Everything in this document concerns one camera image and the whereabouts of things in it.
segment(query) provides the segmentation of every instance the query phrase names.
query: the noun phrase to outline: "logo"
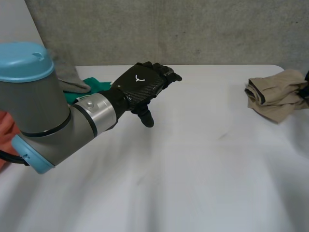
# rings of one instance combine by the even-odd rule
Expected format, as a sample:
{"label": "logo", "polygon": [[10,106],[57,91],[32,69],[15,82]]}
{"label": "logo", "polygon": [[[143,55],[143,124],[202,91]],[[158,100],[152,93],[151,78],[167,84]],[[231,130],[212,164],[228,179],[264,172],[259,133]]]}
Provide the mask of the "logo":
{"label": "logo", "polygon": [[145,81],[145,79],[140,80],[140,79],[137,78],[137,75],[135,75],[135,82],[138,82],[138,81]]}

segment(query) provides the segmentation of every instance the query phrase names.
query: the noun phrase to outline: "blue joint cap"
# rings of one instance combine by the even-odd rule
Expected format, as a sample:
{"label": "blue joint cap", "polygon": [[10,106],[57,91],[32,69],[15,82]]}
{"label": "blue joint cap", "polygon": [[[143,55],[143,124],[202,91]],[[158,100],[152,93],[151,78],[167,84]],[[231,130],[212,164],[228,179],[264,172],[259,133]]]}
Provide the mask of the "blue joint cap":
{"label": "blue joint cap", "polygon": [[19,135],[12,139],[12,146],[20,156],[39,174],[43,174],[55,166],[40,153],[27,144]]}
{"label": "blue joint cap", "polygon": [[0,44],[0,81],[25,83],[48,77],[54,63],[47,50],[36,43]]}

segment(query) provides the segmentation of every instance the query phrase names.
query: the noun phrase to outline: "folded khaki pants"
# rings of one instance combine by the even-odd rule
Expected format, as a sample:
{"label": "folded khaki pants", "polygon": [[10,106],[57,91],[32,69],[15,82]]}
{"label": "folded khaki pants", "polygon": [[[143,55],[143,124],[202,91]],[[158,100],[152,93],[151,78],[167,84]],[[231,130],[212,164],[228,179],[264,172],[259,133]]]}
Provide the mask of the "folded khaki pants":
{"label": "folded khaki pants", "polygon": [[296,70],[285,70],[266,78],[250,78],[245,89],[248,107],[280,123],[294,110],[309,108],[297,94],[307,84],[303,74]]}

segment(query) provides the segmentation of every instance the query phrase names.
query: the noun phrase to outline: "white table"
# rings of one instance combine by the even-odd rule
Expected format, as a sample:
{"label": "white table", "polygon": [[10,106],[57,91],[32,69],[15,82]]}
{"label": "white table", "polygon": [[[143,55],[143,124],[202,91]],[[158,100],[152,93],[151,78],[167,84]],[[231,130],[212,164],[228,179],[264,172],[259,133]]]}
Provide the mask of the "white table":
{"label": "white table", "polygon": [[[290,133],[295,116],[272,124],[247,108],[244,94],[248,78],[282,69],[171,67],[183,81],[151,102],[152,129],[125,113],[113,130],[44,175],[21,165],[3,171],[0,230],[309,231],[309,160]],[[127,68],[78,72],[112,81]]]}

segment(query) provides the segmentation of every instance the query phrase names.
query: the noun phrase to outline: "robotic hand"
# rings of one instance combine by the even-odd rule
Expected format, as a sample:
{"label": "robotic hand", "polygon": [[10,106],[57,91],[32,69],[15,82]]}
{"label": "robotic hand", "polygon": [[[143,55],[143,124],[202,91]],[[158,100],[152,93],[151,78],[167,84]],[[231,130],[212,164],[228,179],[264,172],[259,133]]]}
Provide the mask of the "robotic hand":
{"label": "robotic hand", "polygon": [[122,92],[127,104],[124,109],[136,114],[141,122],[147,127],[154,126],[154,120],[148,109],[150,100],[166,89],[169,84],[175,81],[181,81],[182,78],[174,73],[170,67],[163,66],[159,63],[152,65],[151,62],[144,64],[137,63],[121,75],[113,84],[110,90],[103,91],[105,97],[117,105],[118,99],[113,98]]}
{"label": "robotic hand", "polygon": [[136,114],[145,126],[154,126],[148,104],[181,80],[167,66],[137,63],[111,89],[68,107],[45,48],[27,42],[0,44],[0,109],[9,112],[21,130],[12,146],[22,157],[0,152],[0,158],[25,162],[43,174],[113,128],[125,111]]}

